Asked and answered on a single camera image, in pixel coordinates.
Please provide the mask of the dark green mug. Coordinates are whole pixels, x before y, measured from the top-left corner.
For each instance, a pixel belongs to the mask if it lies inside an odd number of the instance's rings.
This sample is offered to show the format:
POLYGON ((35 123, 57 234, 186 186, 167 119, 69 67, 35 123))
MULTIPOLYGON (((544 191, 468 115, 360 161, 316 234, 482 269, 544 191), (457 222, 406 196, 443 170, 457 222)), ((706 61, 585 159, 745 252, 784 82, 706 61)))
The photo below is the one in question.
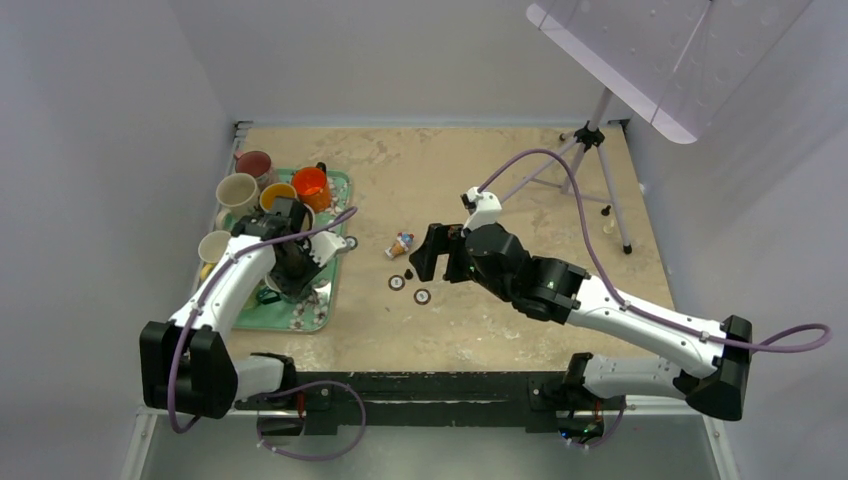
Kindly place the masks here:
POLYGON ((257 290, 255 299, 259 305, 270 305, 282 301, 283 296, 280 292, 264 286, 257 290))

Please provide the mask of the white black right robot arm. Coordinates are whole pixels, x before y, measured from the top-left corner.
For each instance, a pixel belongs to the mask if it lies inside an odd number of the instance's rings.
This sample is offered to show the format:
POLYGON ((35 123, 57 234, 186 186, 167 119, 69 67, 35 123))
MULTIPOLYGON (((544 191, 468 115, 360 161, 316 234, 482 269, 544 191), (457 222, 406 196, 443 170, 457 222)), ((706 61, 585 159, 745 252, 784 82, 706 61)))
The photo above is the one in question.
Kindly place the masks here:
POLYGON ((592 354, 574 362, 577 370, 561 381, 569 404, 652 395, 681 399, 720 420, 742 418, 751 355, 740 345, 752 338, 750 321, 700 319, 608 290, 581 267, 532 255, 499 224, 467 235, 458 224, 430 225, 409 257, 421 281, 433 279, 441 255, 449 283, 472 281, 531 319, 596 330, 654 353, 649 360, 592 354))

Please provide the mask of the pink ghost mug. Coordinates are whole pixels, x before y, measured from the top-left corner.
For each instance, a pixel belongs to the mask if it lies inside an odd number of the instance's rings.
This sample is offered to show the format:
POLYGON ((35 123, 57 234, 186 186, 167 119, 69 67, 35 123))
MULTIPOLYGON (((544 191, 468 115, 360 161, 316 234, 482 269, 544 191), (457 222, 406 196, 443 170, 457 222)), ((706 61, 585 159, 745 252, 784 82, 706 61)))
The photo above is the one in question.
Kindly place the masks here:
POLYGON ((279 182, 277 169, 271 157, 264 151, 253 150, 241 153, 235 160, 234 171, 250 175, 256 181, 259 190, 279 182))

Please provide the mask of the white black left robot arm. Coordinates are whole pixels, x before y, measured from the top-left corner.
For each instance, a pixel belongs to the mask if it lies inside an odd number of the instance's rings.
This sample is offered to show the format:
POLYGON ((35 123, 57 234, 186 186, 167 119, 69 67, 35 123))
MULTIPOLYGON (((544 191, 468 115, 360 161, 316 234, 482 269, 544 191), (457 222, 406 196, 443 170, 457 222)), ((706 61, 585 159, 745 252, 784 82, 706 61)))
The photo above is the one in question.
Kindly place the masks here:
POLYGON ((221 419, 233 406, 260 396, 284 409, 297 399, 293 360, 256 353, 234 361, 226 339, 256 286, 271 277, 286 295, 300 293, 349 246, 341 228, 356 207, 311 229, 310 210, 296 199, 277 201, 232 217, 221 259, 184 306, 164 322, 149 322, 139 337, 142 393, 146 406, 168 414, 185 433, 201 418, 221 419))

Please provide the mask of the yellow mug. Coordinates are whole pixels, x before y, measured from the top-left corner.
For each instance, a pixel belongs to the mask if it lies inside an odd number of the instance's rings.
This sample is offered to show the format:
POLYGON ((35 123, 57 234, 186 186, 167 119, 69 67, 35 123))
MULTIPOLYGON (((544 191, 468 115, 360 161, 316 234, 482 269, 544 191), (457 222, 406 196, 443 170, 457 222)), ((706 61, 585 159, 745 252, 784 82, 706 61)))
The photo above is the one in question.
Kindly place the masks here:
POLYGON ((277 182, 268 185, 259 195, 259 205, 264 212, 270 212, 274 202, 280 198, 298 199, 296 189, 289 183, 277 182))

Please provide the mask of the cream coral mug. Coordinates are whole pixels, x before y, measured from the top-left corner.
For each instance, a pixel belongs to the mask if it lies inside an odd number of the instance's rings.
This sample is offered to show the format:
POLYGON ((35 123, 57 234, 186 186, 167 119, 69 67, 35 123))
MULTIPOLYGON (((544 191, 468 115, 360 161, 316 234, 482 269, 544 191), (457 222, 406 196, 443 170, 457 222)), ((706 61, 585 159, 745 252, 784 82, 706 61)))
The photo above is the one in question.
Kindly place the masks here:
POLYGON ((221 209, 215 227, 225 229, 259 208, 259 187, 255 178, 246 173, 226 176, 216 187, 216 200, 221 209))

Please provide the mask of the teal seashell mug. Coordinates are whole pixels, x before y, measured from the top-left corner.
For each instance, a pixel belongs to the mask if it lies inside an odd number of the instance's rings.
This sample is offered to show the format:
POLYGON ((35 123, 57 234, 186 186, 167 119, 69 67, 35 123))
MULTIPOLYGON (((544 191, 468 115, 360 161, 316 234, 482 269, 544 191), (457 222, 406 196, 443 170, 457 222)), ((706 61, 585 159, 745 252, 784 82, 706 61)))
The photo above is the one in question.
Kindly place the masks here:
POLYGON ((314 212, 314 210, 306 204, 304 204, 304 209, 305 209, 305 213, 304 213, 303 221, 302 221, 302 224, 301 224, 301 231, 302 232, 312 230, 313 227, 314 227, 314 224, 315 224, 315 212, 314 212))

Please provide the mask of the orange mug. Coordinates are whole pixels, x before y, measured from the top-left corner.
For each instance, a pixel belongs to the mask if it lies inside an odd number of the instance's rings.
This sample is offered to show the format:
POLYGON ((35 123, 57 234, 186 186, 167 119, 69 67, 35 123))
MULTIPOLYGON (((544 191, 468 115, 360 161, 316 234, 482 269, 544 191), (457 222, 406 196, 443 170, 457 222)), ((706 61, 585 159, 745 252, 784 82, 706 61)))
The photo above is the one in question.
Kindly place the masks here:
POLYGON ((332 205, 327 167, 323 162, 297 170, 291 179, 299 200, 314 212, 327 210, 332 205))

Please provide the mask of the grey music stand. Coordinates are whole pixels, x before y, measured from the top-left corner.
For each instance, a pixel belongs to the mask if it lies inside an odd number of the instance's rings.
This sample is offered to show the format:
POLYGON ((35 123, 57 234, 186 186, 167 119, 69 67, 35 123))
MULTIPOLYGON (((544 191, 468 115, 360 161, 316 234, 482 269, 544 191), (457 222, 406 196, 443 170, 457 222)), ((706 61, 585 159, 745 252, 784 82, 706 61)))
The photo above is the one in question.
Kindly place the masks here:
POLYGON ((768 254, 801 221, 786 180, 839 126, 816 88, 839 1, 516 1, 498 53, 585 75, 631 113, 666 251, 768 254))

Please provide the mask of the light green hexagonal mug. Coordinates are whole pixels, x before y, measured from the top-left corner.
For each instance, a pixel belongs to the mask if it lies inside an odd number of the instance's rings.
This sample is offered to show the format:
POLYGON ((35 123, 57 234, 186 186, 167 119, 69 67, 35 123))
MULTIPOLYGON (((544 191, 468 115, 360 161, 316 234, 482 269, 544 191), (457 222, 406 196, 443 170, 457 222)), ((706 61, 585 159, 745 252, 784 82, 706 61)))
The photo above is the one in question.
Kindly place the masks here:
POLYGON ((199 274, 199 282, 203 283, 212 270, 224 256, 228 247, 231 234, 226 230, 215 230, 203 237, 200 241, 197 253, 202 267, 199 274))

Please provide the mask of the green floral tray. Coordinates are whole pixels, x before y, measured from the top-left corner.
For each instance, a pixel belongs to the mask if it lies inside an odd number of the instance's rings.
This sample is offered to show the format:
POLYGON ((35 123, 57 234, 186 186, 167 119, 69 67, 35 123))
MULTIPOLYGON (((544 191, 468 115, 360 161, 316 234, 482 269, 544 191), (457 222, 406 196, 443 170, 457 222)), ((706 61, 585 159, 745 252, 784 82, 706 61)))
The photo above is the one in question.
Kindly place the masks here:
MULTIPOLYGON (((343 171, 328 172, 329 187, 332 192, 332 205, 325 211, 315 214, 315 226, 331 223, 350 204, 353 183, 343 171)), ((240 311, 235 327, 242 330, 264 330, 277 332, 312 333, 327 325, 332 312, 332 302, 338 292, 336 282, 339 277, 341 259, 335 258, 313 280, 311 289, 301 300, 282 301, 259 305, 255 294, 260 287, 268 287, 268 277, 261 280, 254 289, 252 297, 240 311)))

